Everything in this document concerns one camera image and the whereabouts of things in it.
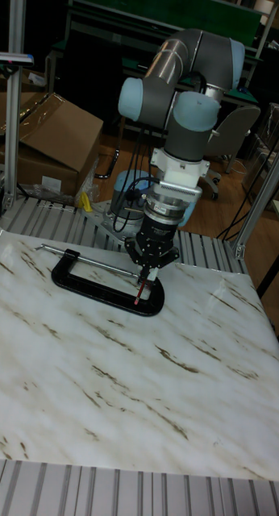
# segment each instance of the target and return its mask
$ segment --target metal frame post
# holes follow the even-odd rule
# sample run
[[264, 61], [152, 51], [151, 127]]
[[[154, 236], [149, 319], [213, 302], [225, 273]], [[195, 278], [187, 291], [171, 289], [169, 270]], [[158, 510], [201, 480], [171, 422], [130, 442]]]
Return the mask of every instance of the metal frame post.
[[[267, 21], [267, 23], [266, 23], [266, 25], [264, 27], [264, 33], [262, 35], [262, 38], [260, 40], [260, 44], [259, 44], [257, 52], [256, 52], [256, 58], [257, 59], [260, 57], [261, 51], [262, 51], [262, 49], [264, 47], [264, 43], [266, 42], [266, 39], [268, 37], [269, 29], [270, 29], [270, 27], [273, 24], [273, 20], [275, 18], [276, 13], [277, 13], [278, 6], [279, 6], [279, 4], [276, 3], [276, 2], [273, 4], [273, 8], [272, 8], [272, 10], [270, 12], [269, 19], [268, 19], [268, 21]], [[251, 69], [250, 69], [250, 72], [248, 74], [248, 78], [247, 78], [247, 80], [245, 82], [245, 87], [246, 88], [249, 87], [249, 83], [252, 80], [252, 76], [253, 76], [253, 73], [254, 73], [254, 71], [256, 69], [256, 65], [257, 65], [257, 63], [253, 64]]]
[[238, 260], [244, 258], [244, 251], [246, 243], [258, 221], [264, 208], [269, 202], [274, 190], [276, 189], [277, 183], [279, 182], [279, 152], [272, 164], [272, 167], [266, 177], [264, 184], [262, 185], [260, 192], [258, 193], [256, 200], [254, 201], [252, 208], [250, 209], [248, 216], [237, 236], [237, 238], [231, 243], [233, 255]]
[[[26, 0], [10, 0], [9, 52], [23, 53]], [[6, 155], [4, 209], [12, 207], [16, 197], [19, 149], [19, 109], [22, 89], [22, 67], [10, 75], [6, 97]]]

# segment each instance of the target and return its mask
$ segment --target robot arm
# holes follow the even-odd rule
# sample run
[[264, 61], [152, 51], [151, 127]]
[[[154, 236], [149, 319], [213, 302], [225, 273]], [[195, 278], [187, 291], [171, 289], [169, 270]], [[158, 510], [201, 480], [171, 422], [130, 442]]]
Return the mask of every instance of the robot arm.
[[[209, 169], [202, 158], [219, 102], [238, 85], [243, 62], [241, 43], [188, 29], [163, 43], [143, 80], [128, 78], [123, 84], [120, 114], [168, 131], [164, 148], [152, 154], [157, 183], [147, 196], [142, 226], [125, 242], [132, 260], [142, 267], [142, 281], [178, 257], [173, 237], [184, 213], [188, 208], [191, 213], [201, 196], [197, 184]], [[190, 73], [205, 78], [205, 91], [175, 93], [179, 79]]]

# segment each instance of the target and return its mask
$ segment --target black cloth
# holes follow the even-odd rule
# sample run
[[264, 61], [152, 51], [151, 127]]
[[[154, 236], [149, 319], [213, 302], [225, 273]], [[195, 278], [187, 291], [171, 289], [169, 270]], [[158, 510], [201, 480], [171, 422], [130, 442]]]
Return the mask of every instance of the black cloth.
[[118, 115], [122, 84], [120, 47], [102, 38], [71, 31], [57, 92], [99, 117], [108, 127]]

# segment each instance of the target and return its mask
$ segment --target metal rod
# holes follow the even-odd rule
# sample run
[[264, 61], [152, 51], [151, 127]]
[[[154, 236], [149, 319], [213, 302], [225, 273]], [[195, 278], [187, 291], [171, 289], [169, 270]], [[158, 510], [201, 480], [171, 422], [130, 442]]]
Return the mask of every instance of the metal rod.
[[[23, 53], [26, 0], [10, 1], [9, 52]], [[19, 149], [19, 109], [22, 84], [22, 67], [7, 81], [6, 96], [6, 155], [5, 195], [3, 208], [12, 207], [16, 196]]]
[[231, 243], [233, 255], [237, 259], [244, 258], [245, 245], [258, 221], [264, 208], [266, 207], [269, 199], [271, 198], [273, 191], [275, 190], [277, 183], [279, 182], [279, 152], [272, 164], [270, 171], [262, 185], [260, 192], [258, 193], [256, 200], [252, 204], [248, 216], [237, 236], [237, 238]]
[[[39, 251], [39, 249], [44, 249], [45, 251], [53, 252], [60, 256], [63, 256], [65, 254], [65, 251], [63, 251], [63, 249], [54, 248], [45, 243], [42, 243], [38, 248], [35, 248], [35, 251]], [[104, 268], [105, 270], [111, 271], [112, 273], [118, 273], [128, 277], [139, 277], [138, 274], [130, 273], [129, 271], [125, 271], [123, 268], [114, 267], [113, 265], [108, 264], [102, 264], [100, 261], [91, 260], [91, 258], [86, 258], [85, 256], [80, 255], [77, 258], [77, 260], [83, 262], [84, 264], [95, 265], [95, 267]]]
[[[265, 43], [265, 41], [266, 41], [266, 39], [267, 39], [267, 36], [268, 36], [268, 33], [269, 33], [269, 29], [271, 28], [272, 23], [273, 23], [273, 20], [274, 20], [274, 17], [275, 17], [275, 15], [276, 15], [276, 13], [277, 13], [277, 8], [278, 8], [278, 4], [277, 4], [277, 3], [274, 3], [274, 4], [273, 4], [273, 8], [272, 8], [272, 10], [271, 10], [271, 12], [270, 12], [270, 15], [269, 15], [268, 21], [267, 21], [267, 23], [266, 23], [266, 25], [265, 25], [265, 27], [264, 27], [264, 32], [263, 32], [263, 35], [262, 35], [261, 40], [260, 40], [260, 44], [259, 44], [258, 49], [257, 49], [257, 52], [256, 52], [256, 59], [258, 59], [258, 58], [260, 57], [261, 51], [262, 51], [262, 49], [263, 49], [263, 47], [264, 47], [264, 43]], [[248, 87], [249, 87], [249, 83], [250, 83], [250, 81], [251, 81], [251, 79], [252, 79], [252, 76], [253, 76], [253, 73], [254, 73], [254, 71], [255, 71], [255, 69], [256, 69], [256, 65], [257, 65], [257, 63], [255, 63], [255, 64], [251, 67], [251, 69], [250, 69], [250, 72], [249, 72], [249, 74], [248, 74], [248, 78], [247, 78], [247, 80], [246, 80], [246, 82], [245, 82], [245, 87], [246, 87], [246, 88], [248, 88]]]

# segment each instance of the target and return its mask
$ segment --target white label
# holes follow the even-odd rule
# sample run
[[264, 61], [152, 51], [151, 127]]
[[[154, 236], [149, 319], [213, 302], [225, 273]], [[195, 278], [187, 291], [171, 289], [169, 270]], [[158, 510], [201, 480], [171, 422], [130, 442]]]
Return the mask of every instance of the white label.
[[47, 82], [44, 77], [40, 75], [35, 75], [35, 73], [31, 72], [29, 75], [29, 81], [33, 82], [36, 86], [46, 86]]
[[161, 208], [160, 206], [157, 206], [157, 205], [154, 205], [153, 209], [155, 211], [157, 211], [158, 213], [162, 213], [163, 215], [165, 215], [167, 213], [166, 208]]
[[46, 186], [46, 188], [49, 188], [53, 192], [60, 193], [61, 183], [62, 183], [62, 181], [60, 181], [60, 179], [55, 179], [54, 177], [42, 176], [42, 185]]

